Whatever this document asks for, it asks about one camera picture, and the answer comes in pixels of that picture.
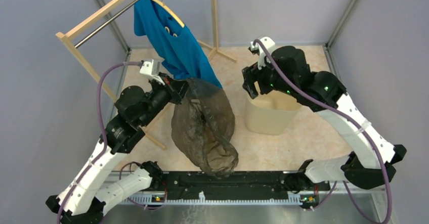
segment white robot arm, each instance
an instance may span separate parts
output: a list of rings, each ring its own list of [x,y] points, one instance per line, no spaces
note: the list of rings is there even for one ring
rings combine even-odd
[[[273,40],[266,36],[262,36],[256,41],[259,41],[260,44],[253,41],[249,50],[259,55],[258,62],[242,70],[243,88],[250,97],[258,96],[254,86],[255,82],[258,82],[261,94],[276,90],[291,95],[297,99],[298,103],[308,106],[329,122],[353,149],[350,155],[340,158],[322,161],[308,160],[300,170],[304,171],[313,183],[349,181],[360,188],[372,189],[384,184],[381,165],[376,155],[376,150],[378,150],[387,170],[389,181],[391,181],[396,172],[392,164],[402,160],[406,149],[402,145],[392,145],[372,127],[355,106],[338,78],[327,71],[311,72],[302,50],[292,46],[275,49]],[[271,54],[278,69],[291,83],[312,99],[298,93],[296,88],[292,88],[279,75],[275,66],[267,59],[266,52]],[[325,109],[315,101],[338,112]],[[356,128],[356,125],[344,116],[351,117],[361,128]],[[376,149],[373,148],[364,133],[370,136]]]
[[[263,47],[253,42],[249,48],[260,56],[258,61],[242,70],[243,88],[250,97],[258,96],[255,82],[258,82],[261,94],[276,90],[291,95],[329,122],[353,149],[347,156],[305,161],[298,170],[298,178],[303,176],[307,182],[315,184],[349,181],[362,189],[372,189],[384,184],[382,170],[385,168],[391,181],[396,173],[393,164],[403,159],[406,149],[402,145],[392,145],[372,127],[336,76],[326,71],[311,72],[302,50],[292,46],[275,49],[275,43],[269,37],[260,37],[259,42]],[[276,65],[271,64],[267,56],[271,56]],[[294,86],[290,86],[278,70]],[[138,86],[122,91],[115,102],[118,115],[105,128],[107,144],[100,137],[88,162],[69,187],[46,201],[49,209],[61,217],[61,223],[100,223],[110,209],[130,195],[159,187],[162,170],[154,162],[145,162],[131,175],[100,189],[113,168],[144,137],[141,126],[148,125],[167,103],[179,104],[188,89],[186,81],[173,80],[159,73],[156,60],[145,60],[140,73],[150,79],[152,91],[145,93]],[[287,178],[281,184],[289,184]]]
[[[72,183],[59,195],[48,198],[46,205],[61,216],[63,224],[96,224],[103,216],[130,195],[150,187],[157,188],[162,170],[156,162],[144,162],[126,178],[100,189],[113,168],[144,137],[147,126],[167,105],[179,104],[188,88],[184,80],[176,81],[159,72],[159,61],[141,64],[140,73],[150,79],[151,92],[138,86],[124,89],[115,102],[118,114],[105,128],[107,143],[100,137],[95,150]]]

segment translucent bag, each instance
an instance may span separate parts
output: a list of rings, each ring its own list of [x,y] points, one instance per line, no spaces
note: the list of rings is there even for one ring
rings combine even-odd
[[[175,105],[171,138],[191,162],[205,173],[222,178],[238,164],[230,143],[235,116],[225,91],[198,78],[188,78],[182,104]]]

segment plastic bin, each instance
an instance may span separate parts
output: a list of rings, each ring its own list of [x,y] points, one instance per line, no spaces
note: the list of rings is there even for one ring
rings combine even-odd
[[[244,121],[249,130],[257,133],[282,134],[301,108],[295,98],[278,91],[259,95],[255,99],[248,94],[246,96]]]

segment wooden hanger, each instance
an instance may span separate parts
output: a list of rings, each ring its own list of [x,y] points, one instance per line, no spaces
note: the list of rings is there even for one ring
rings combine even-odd
[[[184,28],[185,24],[180,20],[180,18],[169,8],[167,7],[164,2],[161,2],[160,0],[152,0],[156,2],[158,5],[160,5],[162,8],[164,8],[176,21],[177,23]]]

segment blue t-shirt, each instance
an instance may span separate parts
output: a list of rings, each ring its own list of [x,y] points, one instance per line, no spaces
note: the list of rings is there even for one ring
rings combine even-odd
[[[134,5],[134,33],[148,36],[158,55],[165,59],[162,65],[175,79],[197,77],[222,88],[189,28],[182,28],[157,3],[140,0]]]

